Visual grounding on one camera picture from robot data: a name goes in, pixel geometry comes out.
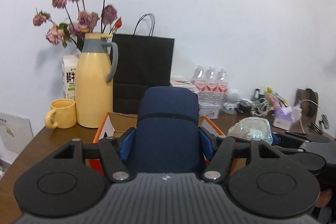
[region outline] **small white device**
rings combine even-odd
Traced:
[[[240,99],[238,90],[229,88],[227,91],[226,102],[224,103],[222,110],[228,114],[236,113],[236,102]]]

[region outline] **gray thermos handle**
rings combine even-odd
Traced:
[[[111,47],[111,51],[112,51],[112,67],[111,67],[110,73],[106,77],[106,83],[110,83],[117,70],[118,56],[119,56],[118,45],[115,42],[111,42],[111,43],[103,42],[101,46],[103,48]]]

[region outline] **circular pad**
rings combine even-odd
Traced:
[[[23,212],[59,218],[81,213],[103,196],[105,178],[82,163],[66,159],[40,162],[21,175],[14,196]]]
[[[326,164],[321,156],[313,153],[298,153],[290,155],[289,157],[314,175],[320,173],[321,169]]]
[[[259,189],[265,193],[271,195],[285,195],[294,190],[296,182],[287,174],[273,172],[262,174],[257,179],[257,185]]]
[[[309,212],[320,194],[315,176],[286,156],[260,159],[236,171],[228,190],[242,208],[267,218]]]
[[[76,187],[76,178],[68,173],[50,173],[41,177],[37,187],[50,195],[61,195],[70,192]]]

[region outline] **plastic bag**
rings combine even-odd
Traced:
[[[273,137],[268,120],[259,117],[248,117],[242,119],[229,129],[228,136],[234,136],[245,140],[261,138],[272,144]]]

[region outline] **red label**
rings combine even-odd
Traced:
[[[195,83],[195,86],[199,91],[204,91],[205,90],[205,85],[206,85],[206,83],[203,82],[203,81],[198,81],[198,82]]]
[[[206,86],[206,90],[208,90],[208,91],[216,91],[216,89],[217,89],[217,82],[210,82]]]
[[[219,92],[226,92],[227,91],[227,85],[219,85],[217,90]]]

